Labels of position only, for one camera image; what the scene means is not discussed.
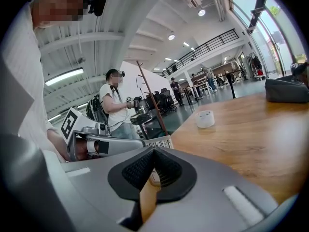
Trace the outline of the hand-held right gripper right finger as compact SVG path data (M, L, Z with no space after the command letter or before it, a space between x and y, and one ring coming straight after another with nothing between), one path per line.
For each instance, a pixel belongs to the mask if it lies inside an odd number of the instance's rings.
M175 149L168 153L190 163L197 181L181 200L159 204L143 224L143 232L241 232L248 229L223 192L235 186L266 217L277 207L276 200L257 184L232 168L204 157Z

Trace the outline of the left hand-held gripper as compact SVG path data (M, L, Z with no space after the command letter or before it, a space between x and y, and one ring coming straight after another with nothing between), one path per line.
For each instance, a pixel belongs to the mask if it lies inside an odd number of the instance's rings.
M102 122L96 122L88 118L74 108L70 108L60 128L61 135L67 144L67 154L72 161L79 161L80 138L86 144L86 155L90 158L92 155L98 155L95 145L103 136L109 135L109 127ZM146 146L143 140L108 138L109 148L108 156L125 153L131 150L143 148Z

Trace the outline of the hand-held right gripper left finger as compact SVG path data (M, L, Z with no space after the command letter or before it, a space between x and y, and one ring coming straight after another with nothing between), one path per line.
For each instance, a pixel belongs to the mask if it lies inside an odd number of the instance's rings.
M60 163L44 151L50 182L64 215L57 232L153 232L154 217L141 218L140 191L124 177L124 168L152 157L140 148L107 158Z

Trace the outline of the person's left hand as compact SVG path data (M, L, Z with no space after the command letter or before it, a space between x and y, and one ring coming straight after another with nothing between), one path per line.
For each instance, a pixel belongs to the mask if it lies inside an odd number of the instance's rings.
M78 160L88 160L87 140L82 138L76 139L75 145Z

